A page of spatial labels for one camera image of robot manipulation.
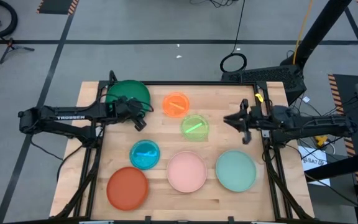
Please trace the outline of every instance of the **yellow cable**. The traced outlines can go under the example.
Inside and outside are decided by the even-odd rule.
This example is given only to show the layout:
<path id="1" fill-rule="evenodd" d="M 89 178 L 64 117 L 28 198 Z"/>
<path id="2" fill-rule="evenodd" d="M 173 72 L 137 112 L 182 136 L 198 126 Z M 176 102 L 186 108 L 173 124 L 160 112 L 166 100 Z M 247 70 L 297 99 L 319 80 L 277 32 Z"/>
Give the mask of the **yellow cable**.
<path id="1" fill-rule="evenodd" d="M 302 26 L 301 26 L 301 31 L 299 32 L 298 40 L 296 41 L 295 51 L 294 51 L 294 53 L 293 53 L 293 59 L 292 59 L 292 64 L 293 64 L 293 65 L 295 64 L 296 52 L 298 51 L 299 41 L 300 41 L 300 39 L 301 39 L 301 37 L 302 37 L 303 28 L 305 28 L 306 21 L 308 20 L 308 16 L 309 16 L 309 12 L 310 12 L 311 5 L 312 5 L 312 4 L 313 4 L 313 0 L 310 0 L 308 12 L 306 13 L 305 18 L 303 18 L 303 23 L 302 23 Z"/>

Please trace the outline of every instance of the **blue dish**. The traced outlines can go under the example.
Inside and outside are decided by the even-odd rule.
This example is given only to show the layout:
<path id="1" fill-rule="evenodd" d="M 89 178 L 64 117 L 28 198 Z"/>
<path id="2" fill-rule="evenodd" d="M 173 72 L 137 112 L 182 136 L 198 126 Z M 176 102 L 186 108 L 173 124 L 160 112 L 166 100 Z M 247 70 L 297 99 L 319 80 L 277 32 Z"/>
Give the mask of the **blue dish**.
<path id="1" fill-rule="evenodd" d="M 141 170 L 151 169 L 160 159 L 160 148 L 151 140 L 141 140 L 134 144 L 129 158 L 134 167 Z"/>

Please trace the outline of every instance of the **petri dish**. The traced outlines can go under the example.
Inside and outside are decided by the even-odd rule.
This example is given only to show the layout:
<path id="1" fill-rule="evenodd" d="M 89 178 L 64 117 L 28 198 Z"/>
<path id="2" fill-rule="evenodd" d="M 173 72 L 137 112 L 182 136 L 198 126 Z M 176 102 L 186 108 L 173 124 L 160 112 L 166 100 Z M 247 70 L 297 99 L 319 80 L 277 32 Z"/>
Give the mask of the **petri dish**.
<path id="1" fill-rule="evenodd" d="M 257 169 L 254 160 L 248 154 L 230 150 L 221 154 L 216 161 L 216 176 L 225 188 L 243 192 L 255 183 Z"/>
<path id="2" fill-rule="evenodd" d="M 202 141 L 208 137 L 207 120 L 201 115 L 190 115 L 183 119 L 181 132 L 190 141 Z"/>
<path id="3" fill-rule="evenodd" d="M 189 99 L 182 93 L 171 93 L 162 101 L 164 113 L 172 118 L 184 117 L 190 107 Z"/>
<path id="4" fill-rule="evenodd" d="M 160 149 L 158 145 L 151 140 L 141 140 L 132 147 L 129 159 L 132 165 L 138 169 L 151 169 L 160 159 Z"/>
<path id="5" fill-rule="evenodd" d="M 200 189 L 206 180 L 206 164 L 198 154 L 190 151 L 179 152 L 169 161 L 167 178 L 177 191 L 190 193 Z"/>
<path id="6" fill-rule="evenodd" d="M 124 80 L 116 82 L 110 89 L 107 91 L 106 102 L 110 103 L 113 100 L 116 100 L 115 96 L 126 96 L 129 99 L 135 98 L 138 101 L 145 102 L 150 105 L 150 92 L 147 87 L 136 80 Z M 142 106 L 149 110 L 150 107 L 142 104 Z"/>
<path id="7" fill-rule="evenodd" d="M 112 206 L 123 211 L 134 210 L 147 198 L 149 183 L 141 170 L 124 167 L 113 173 L 106 191 Z"/>

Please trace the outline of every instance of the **wooden tabletop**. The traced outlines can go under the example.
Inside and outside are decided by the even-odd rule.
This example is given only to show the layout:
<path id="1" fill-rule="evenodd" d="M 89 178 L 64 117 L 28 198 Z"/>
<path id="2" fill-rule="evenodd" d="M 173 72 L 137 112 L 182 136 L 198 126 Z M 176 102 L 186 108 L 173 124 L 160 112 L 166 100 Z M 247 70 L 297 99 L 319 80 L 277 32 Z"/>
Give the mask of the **wooden tabletop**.
<path id="1" fill-rule="evenodd" d="M 77 106 L 87 106 L 96 98 L 98 82 L 83 82 Z M 155 112 L 147 114 L 147 126 L 138 132 L 131 122 L 106 127 L 96 184 L 93 220 L 193 220 L 225 221 L 233 216 L 236 221 L 274 221 L 269 182 L 262 160 L 260 133 L 252 130 L 252 140 L 243 145 L 242 134 L 223 123 L 223 116 L 239 111 L 242 99 L 247 98 L 250 106 L 255 105 L 253 89 L 250 86 L 147 86 Z M 169 118 L 162 111 L 165 95 L 180 91 L 190 101 L 188 114 L 200 114 L 209 123 L 209 136 L 202 142 L 186 140 L 180 131 L 181 119 Z M 282 83 L 268 83 L 268 93 L 274 105 L 287 105 Z M 75 126 L 89 125 L 89 121 L 73 121 Z M 110 176 L 118 169 L 131 166 L 129 151 L 139 140 L 150 139 L 160 147 L 160 160 L 144 174 L 149 180 L 149 195 L 136 210 L 120 211 L 108 202 L 106 185 Z M 297 148 L 296 141 L 290 145 Z M 80 146 L 76 139 L 69 139 L 65 156 Z M 250 155 L 257 166 L 257 180 L 245 192 L 231 192 L 216 178 L 215 163 L 218 157 L 230 149 L 242 150 Z M 176 191 L 168 183 L 166 167 L 169 159 L 180 151 L 198 153 L 208 168 L 207 180 L 196 192 L 185 194 Z M 56 215 L 71 199 L 78 188 L 85 150 L 81 150 L 62 167 L 50 215 Z M 287 186 L 296 201 L 313 216 L 308 187 L 299 154 L 292 148 L 282 149 Z M 279 190 L 281 216 L 285 217 L 282 195 Z M 88 192 L 84 193 L 81 214 L 85 214 Z"/>

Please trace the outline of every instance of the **orange dish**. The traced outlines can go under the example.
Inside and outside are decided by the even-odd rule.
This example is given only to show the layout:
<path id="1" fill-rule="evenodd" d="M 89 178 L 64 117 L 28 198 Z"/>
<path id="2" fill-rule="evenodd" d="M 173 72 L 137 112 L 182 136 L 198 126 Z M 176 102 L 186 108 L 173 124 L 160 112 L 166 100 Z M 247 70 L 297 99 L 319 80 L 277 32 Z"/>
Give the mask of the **orange dish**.
<path id="1" fill-rule="evenodd" d="M 162 101 L 164 113 L 172 118 L 182 118 L 189 110 L 189 99 L 182 93 L 171 93 Z"/>
<path id="2" fill-rule="evenodd" d="M 142 171 L 135 167 L 124 167 L 110 177 L 107 198 L 117 209 L 129 211 L 141 206 L 149 192 L 149 182 Z"/>

